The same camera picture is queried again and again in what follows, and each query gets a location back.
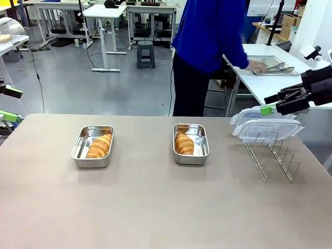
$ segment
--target blue jacket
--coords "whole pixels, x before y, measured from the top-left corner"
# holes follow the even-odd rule
[[[173,41],[189,65],[210,74],[220,69],[222,56],[242,69],[248,66],[242,47],[243,0],[187,0]]]

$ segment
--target cardboard box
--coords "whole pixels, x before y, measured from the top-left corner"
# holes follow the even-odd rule
[[[297,17],[297,18],[296,18],[296,24],[295,24],[295,27],[300,27],[301,20],[302,20],[302,17]]]
[[[299,14],[297,14],[298,17],[303,17],[303,13],[305,12],[305,5],[299,5]]]
[[[291,34],[291,29],[286,26],[282,26],[280,35],[286,39],[289,39],[290,34]]]
[[[282,19],[282,26],[291,28],[296,25],[296,17],[293,15],[284,15],[284,19]]]

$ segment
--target glass tray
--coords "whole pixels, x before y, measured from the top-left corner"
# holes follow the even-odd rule
[[[248,56],[248,60],[264,62],[268,67],[275,66],[282,63],[283,61],[279,60],[275,56]],[[282,68],[290,67],[291,65],[285,64]],[[278,73],[278,74],[259,74],[259,76],[299,76],[300,74],[293,70],[291,73]]]

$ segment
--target blue sleeve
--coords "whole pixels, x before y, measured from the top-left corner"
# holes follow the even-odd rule
[[[249,65],[249,61],[241,39],[244,2],[243,0],[218,0],[217,5],[222,51],[233,66],[245,69]]]

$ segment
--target white lid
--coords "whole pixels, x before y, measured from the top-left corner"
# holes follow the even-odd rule
[[[273,113],[268,116],[263,116],[261,113],[261,108],[263,106],[254,106],[252,108],[244,109],[239,114],[232,117],[230,124],[235,126],[240,126],[252,119],[295,119],[296,116],[293,114],[281,115],[280,113]]]
[[[253,119],[237,126],[233,135],[244,142],[264,140],[264,136],[272,139],[287,139],[303,130],[300,122],[292,119]]]

